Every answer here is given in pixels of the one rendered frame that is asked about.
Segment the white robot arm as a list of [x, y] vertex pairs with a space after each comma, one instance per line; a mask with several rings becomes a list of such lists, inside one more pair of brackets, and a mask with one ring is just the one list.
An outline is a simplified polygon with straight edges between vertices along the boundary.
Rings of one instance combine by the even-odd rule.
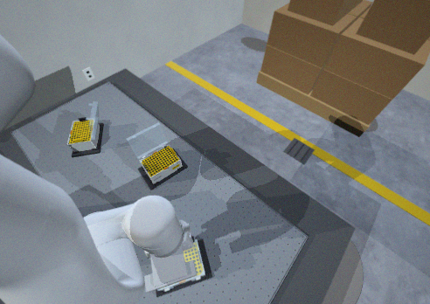
[[[0, 35], [0, 134], [34, 90], [30, 67]], [[181, 245], [189, 230], [159, 196], [83, 218], [64, 190], [0, 155], [5, 304], [136, 304], [144, 286], [149, 293], [197, 276]], [[144, 278], [132, 242], [150, 253]]]

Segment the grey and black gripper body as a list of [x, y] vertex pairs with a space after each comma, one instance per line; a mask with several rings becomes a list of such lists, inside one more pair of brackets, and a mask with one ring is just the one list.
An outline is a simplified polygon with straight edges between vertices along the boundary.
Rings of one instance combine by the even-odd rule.
[[[183, 220], [179, 220], [179, 221], [181, 221], [181, 223], [183, 223], [183, 224], [187, 224]], [[190, 233], [190, 235], [189, 235], [189, 233]], [[191, 236], [191, 231], [188, 231], [188, 232], [186, 232], [184, 234], [183, 242], [182, 242], [181, 245], [183, 247], [183, 251], [186, 251], [186, 250], [191, 249], [193, 247], [194, 244], [193, 244], [193, 239], [192, 239], [192, 236]], [[144, 252], [145, 252], [146, 256], [149, 259], [151, 259], [150, 258], [150, 253], [146, 252], [145, 250], [144, 250]]]

